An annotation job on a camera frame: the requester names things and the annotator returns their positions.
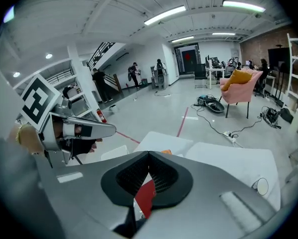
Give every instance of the red floor line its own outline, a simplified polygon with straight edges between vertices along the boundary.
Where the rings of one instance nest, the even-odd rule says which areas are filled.
[[[123,134],[123,133],[120,133],[120,132],[118,132],[118,131],[116,131],[116,133],[118,133],[118,134],[122,135],[123,137],[128,138],[128,139],[130,139],[131,141],[134,141],[134,142],[136,142],[136,143],[138,143],[138,144],[140,143],[139,141],[137,141],[137,140],[135,140],[135,139],[132,139],[131,137],[126,136],[126,135]]]
[[[182,122],[181,122],[181,125],[180,125],[180,128],[179,128],[177,137],[179,137],[179,135],[180,135],[180,133],[181,133],[181,130],[182,130],[182,127],[183,127],[183,124],[184,124],[185,117],[187,116],[187,113],[188,113],[188,109],[189,109],[189,107],[187,107],[187,109],[185,110],[185,114],[184,114],[184,116],[183,116],[183,120],[182,120]]]

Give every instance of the white pillar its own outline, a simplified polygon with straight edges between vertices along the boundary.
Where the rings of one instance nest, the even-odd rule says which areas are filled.
[[[92,114],[97,118],[98,121],[101,121],[97,109],[99,109],[98,102],[94,97],[92,91],[96,91],[96,94],[99,95],[97,88],[92,81],[92,75],[89,71],[89,68],[83,66],[82,62],[79,61],[79,56],[77,52],[77,47],[75,42],[71,42],[67,46],[68,55],[71,59],[72,67],[77,75],[76,81],[79,84],[79,87],[82,92],[84,92],[84,97],[87,102],[87,105],[92,109]]]

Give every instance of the brick wall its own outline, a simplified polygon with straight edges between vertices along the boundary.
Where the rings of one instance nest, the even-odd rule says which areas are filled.
[[[258,35],[254,38],[251,38],[245,42],[240,43],[241,46],[241,55],[242,61],[246,60],[253,60],[254,65],[261,65],[261,59],[264,58],[268,64],[269,62],[269,53],[268,49],[275,49],[277,48],[276,45],[282,45],[282,48],[288,48],[289,42],[287,33],[290,34],[290,37],[298,37],[295,30],[292,28],[291,25],[283,26],[277,28],[275,30],[266,32],[264,34]],[[298,55],[298,47],[294,44],[292,45],[293,54]],[[294,64],[293,68],[294,73],[298,74],[298,64]],[[274,76],[278,76],[278,72],[273,71]],[[283,80],[283,88],[282,91],[285,92],[288,87],[289,82],[289,74],[284,74]],[[298,82],[292,81],[292,86],[294,88],[298,87]]]

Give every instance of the power strip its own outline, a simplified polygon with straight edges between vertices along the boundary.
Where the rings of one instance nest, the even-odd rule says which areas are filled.
[[[231,143],[235,143],[236,139],[234,137],[230,137],[229,135],[231,135],[230,131],[225,131],[223,134],[226,135],[226,138],[231,142]]]

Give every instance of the black bag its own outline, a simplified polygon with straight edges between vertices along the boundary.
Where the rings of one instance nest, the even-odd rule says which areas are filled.
[[[163,65],[157,64],[157,70],[158,70],[158,75],[162,75],[163,74]]]
[[[289,109],[283,108],[279,111],[279,114],[282,119],[284,119],[285,121],[287,121],[289,123],[292,123],[293,116],[291,115]]]
[[[132,73],[132,69],[131,67],[128,68],[128,80],[131,81],[131,73]]]

